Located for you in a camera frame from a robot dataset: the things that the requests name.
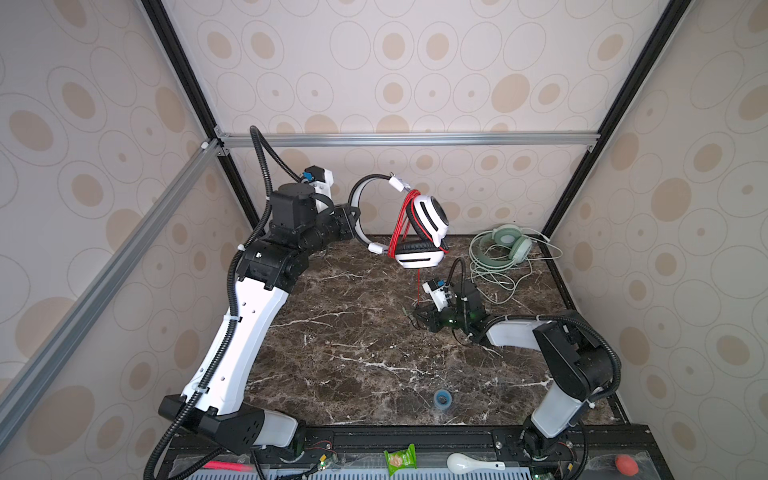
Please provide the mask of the green headphones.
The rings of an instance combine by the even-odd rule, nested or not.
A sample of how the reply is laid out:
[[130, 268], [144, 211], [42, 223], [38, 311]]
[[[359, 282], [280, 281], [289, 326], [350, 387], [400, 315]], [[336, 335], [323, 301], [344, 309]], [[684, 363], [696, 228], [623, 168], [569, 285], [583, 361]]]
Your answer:
[[533, 240], [514, 224], [495, 228], [491, 233], [491, 239], [496, 246], [509, 250], [508, 260], [512, 265], [518, 265], [526, 260], [533, 247]]

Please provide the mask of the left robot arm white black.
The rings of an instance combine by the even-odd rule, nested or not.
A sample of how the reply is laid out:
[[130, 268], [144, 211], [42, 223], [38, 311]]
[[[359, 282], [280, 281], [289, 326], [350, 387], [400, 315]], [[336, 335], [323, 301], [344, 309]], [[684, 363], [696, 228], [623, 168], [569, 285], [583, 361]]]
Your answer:
[[183, 391], [161, 403], [159, 412], [171, 424], [148, 457], [146, 479], [154, 478], [180, 430], [216, 445], [179, 473], [181, 479], [225, 451], [248, 454], [256, 446], [276, 447], [298, 456], [303, 450], [300, 422], [245, 404], [245, 387], [266, 333], [310, 257], [334, 242], [351, 239], [360, 211], [334, 204], [319, 188], [330, 177], [316, 167], [304, 175], [292, 172], [292, 182], [273, 187], [267, 161], [279, 157], [256, 126], [250, 128], [250, 137], [265, 183], [265, 210], [228, 267], [228, 309], [208, 353]]

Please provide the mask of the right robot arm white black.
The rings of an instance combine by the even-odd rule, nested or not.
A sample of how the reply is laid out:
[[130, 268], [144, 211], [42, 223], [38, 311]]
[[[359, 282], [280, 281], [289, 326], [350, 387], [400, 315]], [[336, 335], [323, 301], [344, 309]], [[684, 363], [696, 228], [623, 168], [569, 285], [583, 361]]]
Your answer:
[[542, 354], [552, 387], [526, 418], [520, 437], [533, 459], [546, 457], [584, 411], [613, 395], [621, 383], [622, 363], [608, 341], [575, 310], [552, 315], [492, 315], [471, 280], [450, 276], [422, 285], [430, 301], [408, 318], [437, 333], [461, 331], [472, 343], [490, 348], [516, 347]]

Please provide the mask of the white black headphones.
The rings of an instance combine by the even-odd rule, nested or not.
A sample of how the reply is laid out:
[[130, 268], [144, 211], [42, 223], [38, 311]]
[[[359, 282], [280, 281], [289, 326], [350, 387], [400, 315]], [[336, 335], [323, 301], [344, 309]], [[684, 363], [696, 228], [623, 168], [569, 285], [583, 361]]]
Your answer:
[[444, 240], [449, 220], [439, 201], [412, 188], [394, 175], [370, 174], [358, 180], [348, 197], [350, 206], [360, 209], [360, 197], [367, 185], [381, 180], [399, 193], [406, 193], [388, 244], [370, 240], [359, 221], [357, 240], [375, 255], [387, 255], [404, 269], [436, 267], [448, 252]]

